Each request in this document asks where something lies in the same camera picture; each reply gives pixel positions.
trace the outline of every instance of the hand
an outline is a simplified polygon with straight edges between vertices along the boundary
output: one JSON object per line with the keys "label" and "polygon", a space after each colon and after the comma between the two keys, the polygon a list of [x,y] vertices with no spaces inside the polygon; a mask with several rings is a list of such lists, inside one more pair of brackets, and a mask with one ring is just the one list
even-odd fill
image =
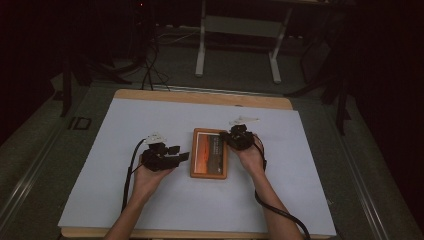
{"label": "hand", "polygon": [[[255,144],[261,149],[261,151],[264,151],[264,148],[262,146],[261,141],[259,140],[258,136],[254,135]],[[240,158],[240,162],[243,165],[243,167],[247,170],[247,172],[253,176],[254,174],[262,174],[264,173],[263,169],[263,159],[261,152],[252,145],[250,148],[242,151],[238,151],[234,148],[230,149],[237,154],[237,156]]]}
{"label": "hand", "polygon": [[139,203],[146,203],[156,191],[162,179],[173,170],[174,169],[167,169],[153,172],[145,166],[139,167],[134,172],[134,187],[130,200],[136,200]]}

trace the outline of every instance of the floor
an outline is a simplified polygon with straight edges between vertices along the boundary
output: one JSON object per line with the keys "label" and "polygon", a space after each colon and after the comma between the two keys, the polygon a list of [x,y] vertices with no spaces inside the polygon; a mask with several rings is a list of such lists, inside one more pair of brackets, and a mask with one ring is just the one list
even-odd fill
{"label": "floor", "polygon": [[[267,59],[266,49],[270,46],[240,47],[226,43],[223,36],[207,36],[211,41],[207,45],[204,75],[198,78],[194,75],[197,31],[169,31],[173,35],[159,35],[159,52],[152,68],[155,90],[282,97],[305,86],[299,64],[304,48],[299,39],[284,42],[278,57],[283,82],[276,85]],[[153,59],[155,53],[150,52],[148,61]],[[61,102],[50,99],[2,145],[1,239],[60,237],[57,222],[114,92],[120,88],[141,88],[145,73],[146,68],[141,68],[122,75],[133,82],[130,86],[115,84],[95,73],[90,87],[74,83],[74,102],[66,117],[59,117]],[[60,79],[59,75],[52,81]],[[349,119],[344,121],[342,136],[334,124],[336,102],[322,104],[322,91],[317,89],[290,100],[301,115],[338,229],[338,236],[331,239],[424,239],[355,106],[355,99],[348,98]],[[68,128],[72,117],[91,118],[93,122],[86,131],[72,130]]]}

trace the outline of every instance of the person's arm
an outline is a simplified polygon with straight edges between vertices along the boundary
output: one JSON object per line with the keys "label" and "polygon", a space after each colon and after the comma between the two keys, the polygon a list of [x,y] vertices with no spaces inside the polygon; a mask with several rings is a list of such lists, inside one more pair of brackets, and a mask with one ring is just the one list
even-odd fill
{"label": "person's arm", "polygon": [[[260,141],[255,137],[255,143],[262,151],[263,147]],[[240,158],[240,162],[246,171],[249,173],[255,185],[256,192],[260,199],[278,209],[288,213],[287,208],[281,202],[280,198],[275,193],[265,175],[263,169],[263,160],[260,152],[255,146],[252,146],[243,151],[236,151],[232,149]],[[303,239],[297,225],[290,219],[280,216],[269,209],[263,208],[265,220],[268,227],[268,234],[270,239],[275,240],[294,240]]]}
{"label": "person's arm", "polygon": [[129,239],[141,211],[162,179],[173,169],[152,172],[141,166],[135,171],[133,192],[128,204],[104,239]]}

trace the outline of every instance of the table leg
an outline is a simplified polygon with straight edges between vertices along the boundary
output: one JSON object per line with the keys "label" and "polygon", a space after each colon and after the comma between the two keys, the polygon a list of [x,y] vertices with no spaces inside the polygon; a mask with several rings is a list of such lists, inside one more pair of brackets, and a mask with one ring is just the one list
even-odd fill
{"label": "table leg", "polygon": [[281,24],[275,48],[272,52],[269,53],[269,63],[271,64],[272,78],[274,79],[274,83],[277,84],[281,83],[280,71],[278,70],[277,55],[280,51],[281,42],[284,39],[284,34],[286,32],[287,24],[289,22],[292,10],[293,8],[287,9],[286,18],[284,19],[284,23]]}
{"label": "table leg", "polygon": [[205,63],[205,17],[206,17],[206,0],[202,1],[202,18],[200,20],[200,46],[197,54],[196,77],[203,76],[203,66]]}

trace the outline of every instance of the picture frame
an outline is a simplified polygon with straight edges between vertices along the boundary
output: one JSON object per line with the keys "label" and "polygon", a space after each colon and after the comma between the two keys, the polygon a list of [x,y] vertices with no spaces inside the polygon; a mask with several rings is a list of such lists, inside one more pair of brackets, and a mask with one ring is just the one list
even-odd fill
{"label": "picture frame", "polygon": [[228,149],[219,136],[224,130],[195,128],[191,154],[192,178],[226,179]]}

